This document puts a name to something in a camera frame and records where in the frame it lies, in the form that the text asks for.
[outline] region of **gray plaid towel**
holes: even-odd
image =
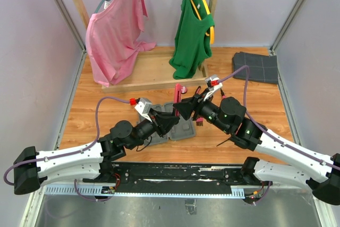
[[[278,84],[276,56],[264,56],[252,53],[235,53],[232,59],[233,71],[248,65],[250,81]],[[245,80],[245,70],[234,75],[234,78]]]

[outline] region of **wooden floor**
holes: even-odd
[[[217,74],[225,77],[232,71],[231,60],[236,52],[248,52],[267,55],[266,48],[213,48],[212,57],[207,60],[209,75]],[[243,100],[244,81],[229,79],[223,83],[226,96],[233,96],[240,102]],[[189,87],[185,96],[190,97],[196,87]],[[153,104],[163,104],[173,100],[173,89],[135,91],[129,93],[104,94],[101,86],[93,81],[90,61],[87,58],[75,93],[69,119],[65,128],[60,148],[79,146],[93,141],[96,135],[95,108],[103,96],[116,96],[122,99],[145,97]],[[292,141],[280,93],[276,85],[250,82],[248,85],[248,110],[259,122]],[[219,105],[221,97],[216,94],[213,102]],[[128,104],[111,99],[103,101],[99,108],[100,135],[109,133],[109,129],[120,120],[128,120],[136,124],[137,112]],[[213,125],[204,122],[196,127],[194,138],[171,141],[150,146],[142,152],[126,150],[127,156],[121,161],[134,162],[185,162],[185,163],[243,163],[248,156],[281,163],[281,161],[249,150],[236,147],[232,142],[216,145],[228,136]]]

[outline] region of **pink brush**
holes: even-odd
[[[182,93],[182,87],[179,83],[176,83],[175,85],[175,93],[174,93],[174,103],[181,102],[181,93]],[[175,116],[180,116],[180,113],[175,110]]]

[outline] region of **white bracket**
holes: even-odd
[[[137,110],[137,112],[144,117],[145,119],[149,120],[150,122],[152,122],[149,114],[149,111],[151,109],[151,101],[149,101],[146,98],[140,98],[138,104],[134,107],[134,109]]]
[[[205,82],[208,83],[209,81],[218,81],[219,78],[216,74],[212,75],[211,77],[208,77],[205,79]],[[222,83],[219,83],[218,85],[213,86],[212,88],[209,88],[209,92],[204,97],[203,101],[206,101],[208,98],[210,98],[215,92],[220,90],[222,88]]]

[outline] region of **metal frame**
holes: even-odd
[[[284,37],[284,35],[286,34],[288,28],[290,27],[290,25],[292,24],[296,14],[299,12],[301,6],[303,5],[305,0],[297,0],[295,2],[295,5],[293,7],[293,9],[291,10],[287,20],[285,21],[285,23],[283,24],[279,34],[277,35],[276,39],[274,40],[273,45],[270,48],[270,51],[275,54],[275,50],[277,49],[278,45],[280,44],[282,38]]]
[[[72,31],[72,34],[74,36],[74,39],[77,41],[77,43],[79,44],[80,48],[82,50],[85,50],[85,43],[83,42],[78,29],[76,28],[69,12],[67,11],[67,8],[64,4],[64,2],[62,0],[54,0],[59,11],[61,12],[65,22],[67,23],[67,26],[69,26],[70,30]]]

